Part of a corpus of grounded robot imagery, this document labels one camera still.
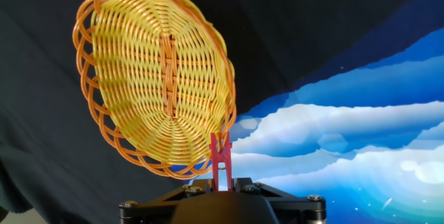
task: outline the basket weave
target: basket weave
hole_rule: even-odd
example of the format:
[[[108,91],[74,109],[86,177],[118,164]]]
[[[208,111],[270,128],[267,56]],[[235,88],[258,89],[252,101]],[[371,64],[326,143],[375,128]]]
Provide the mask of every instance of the basket weave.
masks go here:
[[[105,140],[158,175],[186,180],[209,172],[210,134],[221,153],[236,105],[225,42],[200,10],[189,0],[86,0],[76,20],[81,88]],[[124,140],[134,148],[122,147]]]

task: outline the cloud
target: cloud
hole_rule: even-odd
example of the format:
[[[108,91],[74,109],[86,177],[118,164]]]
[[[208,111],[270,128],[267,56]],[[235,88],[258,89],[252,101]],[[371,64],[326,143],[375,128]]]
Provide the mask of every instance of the cloud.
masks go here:
[[[424,162],[415,169],[416,177],[430,184],[444,183],[444,163]]]
[[[444,134],[444,124],[437,126],[443,121],[442,102],[354,108],[293,105],[263,118],[249,137],[233,143],[232,152],[293,157],[321,148],[333,153],[365,146],[402,148],[418,135],[432,139]]]
[[[443,72],[444,56],[374,69],[355,69],[289,93],[283,107],[299,103],[383,107],[444,101],[444,92],[439,89],[444,87],[444,80],[438,79]]]

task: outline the black metal bracket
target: black metal bracket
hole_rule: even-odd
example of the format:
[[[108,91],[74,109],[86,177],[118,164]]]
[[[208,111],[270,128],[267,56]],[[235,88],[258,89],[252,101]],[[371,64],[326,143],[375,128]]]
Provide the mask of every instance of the black metal bracket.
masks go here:
[[[232,185],[233,192],[224,193],[242,193],[265,198],[278,223],[326,223],[325,199],[321,196],[296,197],[260,182],[253,183],[251,178],[235,178]],[[122,203],[121,224],[171,223],[180,203],[186,203],[186,199],[191,197],[197,199],[200,195],[213,193],[213,188],[213,179],[194,180],[192,185],[186,184],[150,203]]]

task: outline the gray surface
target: gray surface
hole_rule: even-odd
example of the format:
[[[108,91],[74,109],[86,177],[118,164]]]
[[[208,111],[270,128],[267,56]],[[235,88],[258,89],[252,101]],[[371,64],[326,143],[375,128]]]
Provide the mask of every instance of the gray surface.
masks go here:
[[[9,213],[1,224],[46,224],[46,222],[37,211],[32,209],[23,214]]]

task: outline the printed backdrop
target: printed backdrop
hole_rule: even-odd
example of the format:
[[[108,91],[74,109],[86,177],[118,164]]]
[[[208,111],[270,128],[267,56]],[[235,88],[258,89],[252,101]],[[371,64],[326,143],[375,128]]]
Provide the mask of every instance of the printed backdrop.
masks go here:
[[[323,69],[366,58],[387,35],[407,37],[391,31],[442,15],[442,1],[411,0]],[[443,20],[431,21],[423,29]],[[239,116],[230,132],[233,177],[320,194],[330,224],[444,223],[444,28],[413,42]]]

